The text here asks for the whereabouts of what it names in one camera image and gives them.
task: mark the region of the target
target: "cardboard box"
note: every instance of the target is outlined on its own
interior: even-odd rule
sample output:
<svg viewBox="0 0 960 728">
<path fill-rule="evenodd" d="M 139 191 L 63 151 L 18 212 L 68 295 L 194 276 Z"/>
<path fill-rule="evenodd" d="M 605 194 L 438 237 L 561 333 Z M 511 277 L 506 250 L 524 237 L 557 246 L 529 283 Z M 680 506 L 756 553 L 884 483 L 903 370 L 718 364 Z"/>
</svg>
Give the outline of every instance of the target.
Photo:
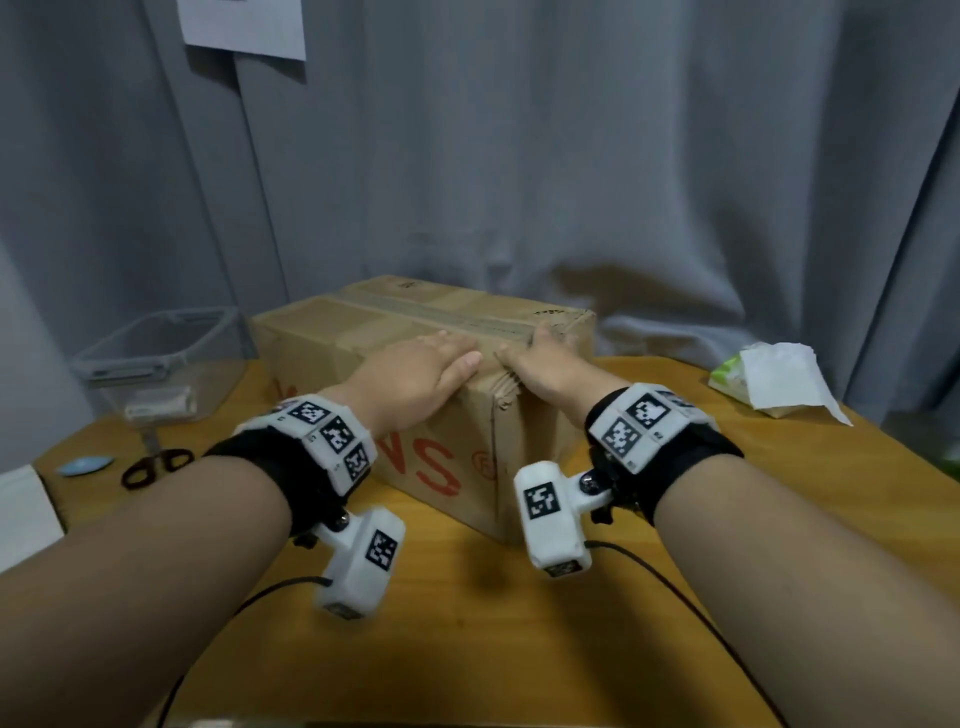
<svg viewBox="0 0 960 728">
<path fill-rule="evenodd" d="M 395 341 L 442 328 L 475 336 L 480 371 L 429 421 L 379 440 L 373 471 L 498 541 L 522 543 L 516 471 L 564 459 L 581 437 L 493 355 L 504 341 L 528 341 L 542 320 L 577 334 L 581 354 L 591 356 L 591 311 L 396 276 L 260 314 L 252 332 L 283 397 L 343 381 L 366 354 Z"/>
</svg>

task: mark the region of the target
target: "white tissue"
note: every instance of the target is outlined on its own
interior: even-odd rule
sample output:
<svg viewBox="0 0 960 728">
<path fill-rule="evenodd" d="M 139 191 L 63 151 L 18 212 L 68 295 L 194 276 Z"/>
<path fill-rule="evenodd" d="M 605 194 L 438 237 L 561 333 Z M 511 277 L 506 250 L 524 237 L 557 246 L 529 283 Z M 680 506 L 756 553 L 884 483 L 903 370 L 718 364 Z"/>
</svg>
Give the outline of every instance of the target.
<svg viewBox="0 0 960 728">
<path fill-rule="evenodd" d="M 821 406 L 844 425 L 853 425 L 830 393 L 809 346 L 753 344 L 740 352 L 740 360 L 753 409 Z"/>
</svg>

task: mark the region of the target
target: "scissors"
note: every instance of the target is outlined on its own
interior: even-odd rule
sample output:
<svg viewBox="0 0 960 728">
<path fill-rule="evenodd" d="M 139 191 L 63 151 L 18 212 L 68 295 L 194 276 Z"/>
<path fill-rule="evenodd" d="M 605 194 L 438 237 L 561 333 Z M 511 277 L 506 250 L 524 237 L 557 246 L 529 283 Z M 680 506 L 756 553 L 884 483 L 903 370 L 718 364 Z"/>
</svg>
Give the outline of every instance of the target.
<svg viewBox="0 0 960 728">
<path fill-rule="evenodd" d="M 124 470 L 120 477 L 123 487 L 129 491 L 135 491 L 137 488 L 145 488 L 152 483 L 156 483 L 158 479 L 157 460 L 162 464 L 163 470 L 172 473 L 189 465 L 196 459 L 193 452 L 188 449 L 162 448 L 153 427 L 140 430 L 140 439 L 143 441 L 143 447 L 147 450 L 147 456 L 141 457 L 133 463 Z"/>
</svg>

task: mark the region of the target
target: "hand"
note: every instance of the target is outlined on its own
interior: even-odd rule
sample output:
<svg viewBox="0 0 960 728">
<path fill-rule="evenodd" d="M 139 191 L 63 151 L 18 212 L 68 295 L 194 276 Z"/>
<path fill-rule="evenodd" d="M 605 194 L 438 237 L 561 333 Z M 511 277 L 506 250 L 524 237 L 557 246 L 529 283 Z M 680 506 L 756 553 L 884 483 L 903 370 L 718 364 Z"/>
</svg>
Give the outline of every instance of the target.
<svg viewBox="0 0 960 728">
<path fill-rule="evenodd" d="M 440 331 L 400 341 L 367 357 L 342 384 L 320 393 L 345 404 L 374 438 L 426 420 L 483 361 L 476 339 Z"/>
<path fill-rule="evenodd" d="M 529 347 L 502 345 L 496 357 L 510 367 L 527 389 L 559 408 L 577 427 L 583 427 L 593 405 L 630 382 L 593 366 L 577 355 L 577 337 L 561 341 L 549 324 L 534 331 Z"/>
</svg>

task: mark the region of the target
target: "wrist-mounted device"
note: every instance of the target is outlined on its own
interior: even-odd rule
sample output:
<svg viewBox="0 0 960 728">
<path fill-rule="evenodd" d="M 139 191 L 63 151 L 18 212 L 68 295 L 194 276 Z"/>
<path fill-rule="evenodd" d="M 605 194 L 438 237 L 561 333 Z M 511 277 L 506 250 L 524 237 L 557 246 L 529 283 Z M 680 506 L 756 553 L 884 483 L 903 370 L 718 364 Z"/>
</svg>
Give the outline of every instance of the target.
<svg viewBox="0 0 960 728">
<path fill-rule="evenodd" d="M 239 425 L 233 436 L 205 455 L 248 460 L 283 493 L 292 517 L 294 544 L 333 546 L 317 591 L 317 605 L 344 619 L 376 609 L 390 582 L 406 526 L 386 508 L 359 515 L 347 499 L 370 474 L 376 445 L 349 407 L 320 395 L 282 401 L 274 411 Z"/>
<path fill-rule="evenodd" d="M 658 384 L 637 383 L 594 405 L 587 422 L 592 469 L 566 477 L 541 461 L 514 478 L 530 560 L 550 576 L 589 569 L 581 517 L 612 523 L 612 508 L 638 512 L 654 523 L 667 489 L 702 460 L 743 457 L 706 412 Z"/>
</svg>

